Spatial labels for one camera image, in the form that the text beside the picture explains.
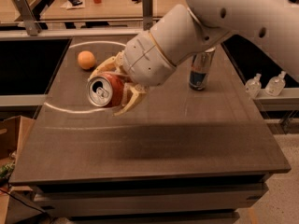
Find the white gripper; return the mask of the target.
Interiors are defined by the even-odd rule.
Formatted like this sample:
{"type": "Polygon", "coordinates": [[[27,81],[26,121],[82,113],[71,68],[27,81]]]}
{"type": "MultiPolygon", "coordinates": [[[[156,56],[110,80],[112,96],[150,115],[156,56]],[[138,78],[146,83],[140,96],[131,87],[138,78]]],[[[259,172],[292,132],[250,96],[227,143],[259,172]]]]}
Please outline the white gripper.
{"type": "Polygon", "coordinates": [[[123,52],[100,63],[89,80],[104,74],[124,77],[126,72],[134,83],[124,85],[121,104],[113,113],[120,116],[141,103],[149,91],[147,86],[164,84],[175,71],[176,67],[161,53],[150,32],[143,31],[126,44],[123,52]]]}

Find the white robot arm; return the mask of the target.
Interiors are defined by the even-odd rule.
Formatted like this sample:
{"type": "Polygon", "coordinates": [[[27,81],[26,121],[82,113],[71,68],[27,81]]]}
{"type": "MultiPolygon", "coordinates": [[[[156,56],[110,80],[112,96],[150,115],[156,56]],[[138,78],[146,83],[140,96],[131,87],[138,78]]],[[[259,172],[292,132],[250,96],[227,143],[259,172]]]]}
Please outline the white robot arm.
{"type": "Polygon", "coordinates": [[[121,115],[160,86],[189,57],[232,35],[253,43],[299,79],[299,5],[289,0],[186,0],[102,62],[88,79],[93,105],[121,115]]]}

